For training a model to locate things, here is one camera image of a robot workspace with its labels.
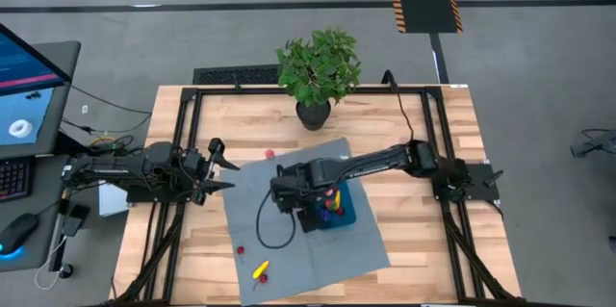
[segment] wooden tabletop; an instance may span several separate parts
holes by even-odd
[[[172,141],[181,91],[180,86],[159,87],[146,144]],[[443,86],[443,95],[456,157],[468,162],[484,160],[469,89]],[[404,94],[402,103],[415,129],[415,138],[427,140],[420,97]],[[434,103],[431,109],[442,150]],[[191,113],[192,105],[189,105],[183,145],[189,133]],[[392,94],[348,95],[332,108],[324,127],[316,132],[302,127],[295,114],[295,101],[287,95],[207,95],[201,107],[196,144],[200,151],[206,151],[210,138],[220,137],[226,144],[226,159],[241,166],[264,159],[268,148],[282,154],[347,138],[353,155],[357,156],[407,142],[409,136],[398,100]],[[390,170],[361,177],[361,182],[391,266],[271,303],[456,302],[441,210],[433,199],[429,180]],[[477,254],[509,292],[519,295],[501,216],[486,202],[470,201],[467,206]],[[150,208],[151,204],[140,204],[129,212],[115,269],[118,292],[123,292],[140,271]],[[209,196],[203,207],[190,204],[187,208],[173,304],[240,303],[226,224],[221,193]],[[467,295],[473,295],[468,262],[461,252],[460,258]],[[162,268],[166,266],[164,258]],[[162,294],[165,275],[164,269],[158,272],[155,297]]]

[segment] keyboard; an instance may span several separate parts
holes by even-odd
[[[33,176],[33,157],[0,160],[0,202],[29,196]]]

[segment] floor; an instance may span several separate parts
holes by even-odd
[[[307,0],[0,0],[2,7],[250,3]],[[584,128],[616,123],[616,7],[460,9],[460,35],[441,35],[449,80],[468,84],[499,180],[511,252],[532,301],[612,306],[616,300],[616,168],[602,152],[574,159]],[[79,40],[75,85],[135,109],[152,107],[159,85],[188,84],[196,67],[275,63],[287,38],[337,25],[358,40],[364,83],[386,68],[399,82],[438,79],[428,35],[396,31],[391,9],[189,13],[4,13],[30,43]],[[82,105],[89,105],[82,114]],[[109,130],[141,117],[81,93],[65,116]],[[87,135],[65,128],[74,138]],[[142,141],[146,128],[135,132]],[[49,291],[32,270],[1,273],[9,306],[75,306],[106,299],[125,216],[102,219],[68,244],[78,269]]]

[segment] gray cloth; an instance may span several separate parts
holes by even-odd
[[[350,156],[345,139],[249,163],[241,171],[222,172],[223,181],[236,185],[222,195],[234,250],[238,246],[245,249],[241,258],[235,256],[242,305],[311,291],[390,265],[366,192],[358,179],[347,181],[357,215],[355,223],[306,234],[294,216],[295,237],[286,247],[267,249],[257,239],[257,211],[269,190],[270,179],[275,176],[277,164],[290,166],[315,158],[341,156]],[[271,200],[263,208],[260,227],[262,240],[269,245],[284,243],[293,230],[290,216],[281,214]],[[266,260],[269,260],[268,282],[254,287],[252,272]]]

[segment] black metal frame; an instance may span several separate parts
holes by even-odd
[[[447,152],[448,158],[454,158],[453,152],[453,144],[451,141],[451,135],[449,131],[449,124],[447,120],[447,114],[445,110],[445,103],[443,99],[443,93],[440,86],[425,86],[425,87],[407,87],[401,86],[399,87],[396,83],[394,76],[391,72],[386,71],[383,76],[382,84],[389,84],[388,88],[386,87],[359,87],[355,91],[357,94],[391,94],[391,93],[400,93],[400,94],[418,94],[422,99],[422,107],[423,107],[423,116],[425,118],[425,125],[427,128],[428,140],[432,144],[433,148],[437,148],[437,140],[436,140],[436,131],[434,129],[434,123],[432,119],[432,112],[430,111],[430,99],[431,96],[435,102],[437,107],[437,112],[439,116],[439,121],[441,123],[441,129],[443,131],[443,140],[445,143],[445,150]],[[187,148],[194,148],[196,144],[197,137],[197,129],[199,124],[199,114],[201,112],[201,104],[203,101],[203,97],[205,95],[225,95],[225,94],[286,94],[284,89],[272,86],[272,87],[264,87],[264,88],[242,88],[236,85],[234,88],[226,88],[226,89],[199,89],[199,88],[190,88],[183,89],[180,107],[178,110],[178,117],[175,125],[175,132],[173,135],[173,143],[176,145],[180,145],[180,139],[182,136],[182,129],[184,127],[184,122],[186,118],[186,111],[188,108],[189,101],[194,101],[194,107],[192,109],[192,119],[191,119],[191,127],[188,137]],[[480,259],[477,257],[475,253],[475,246],[473,244],[473,234],[471,232],[471,225],[468,218],[468,211],[466,209],[466,204],[464,199],[461,199],[457,202],[458,206],[458,215],[460,217],[460,223],[462,225],[462,230],[457,228],[455,222],[453,221],[453,216],[451,214],[451,209],[449,206],[449,201],[445,198],[441,198],[439,200],[441,205],[441,211],[443,215],[443,223],[445,226],[445,233],[447,237],[449,257],[451,261],[451,270],[453,274],[453,283],[455,286],[456,296],[458,303],[460,304],[471,304],[474,306],[536,306],[536,307],[548,307],[548,306],[564,306],[564,305],[556,305],[556,304],[544,304],[544,303],[533,303],[526,302],[523,298],[517,298],[513,295],[509,294],[505,291],[502,286],[498,283],[496,279],[490,274],[489,270],[481,263]],[[168,213],[169,204],[162,204],[161,213],[159,214],[159,223],[157,224],[156,233],[155,233],[155,241],[152,249],[152,256],[148,260],[147,264],[143,268],[143,271],[138,276],[138,280],[140,282],[143,279],[149,279],[147,282],[147,287],[144,295],[144,299],[141,302],[135,302],[131,299],[131,302],[128,304],[121,304],[121,306],[137,306],[143,305],[149,302],[152,302],[152,306],[164,306],[168,305],[171,301],[172,288],[173,288],[173,280],[175,267],[177,264],[177,255],[180,244],[180,236],[183,219],[184,219],[184,211],[186,208],[185,203],[179,203],[176,207],[175,217],[173,219],[173,223],[171,225],[172,229],[176,229],[171,233],[171,231],[167,231],[167,233],[162,236],[164,232],[164,224],[167,222],[167,213]],[[464,279],[462,276],[462,269],[460,267],[460,259],[458,256],[457,246],[460,246],[462,251],[468,257],[469,262],[471,263],[471,275],[473,278],[473,285],[475,288],[475,297],[467,297],[466,291],[464,288]],[[156,267],[158,266],[158,262],[163,256],[163,253],[169,250],[168,262],[167,262],[167,274],[165,276],[164,290],[162,299],[152,300],[153,294],[153,282],[156,278]],[[488,287],[490,292],[493,294],[495,299],[486,299],[483,292],[483,284]],[[129,287],[129,291],[125,293],[123,296],[127,294],[135,295],[139,293],[139,289],[142,285],[136,284],[135,286],[131,285]],[[362,306],[389,306],[390,304],[377,304],[377,305],[362,305]],[[354,306],[354,305],[341,305],[336,304],[336,306]],[[399,306],[417,306],[417,304],[400,304]]]

